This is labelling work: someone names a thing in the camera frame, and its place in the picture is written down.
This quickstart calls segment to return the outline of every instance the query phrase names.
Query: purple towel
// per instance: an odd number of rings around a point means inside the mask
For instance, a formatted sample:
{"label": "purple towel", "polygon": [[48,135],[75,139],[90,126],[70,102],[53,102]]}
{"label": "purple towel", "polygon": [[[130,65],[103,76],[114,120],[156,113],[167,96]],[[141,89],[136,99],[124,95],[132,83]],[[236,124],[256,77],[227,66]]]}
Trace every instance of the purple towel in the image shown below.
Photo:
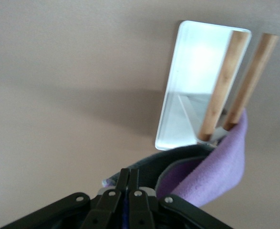
{"label": "purple towel", "polygon": [[200,207],[235,187],[244,173],[246,131],[244,111],[239,124],[202,162],[183,160],[171,165],[156,187],[157,197],[171,192]]}

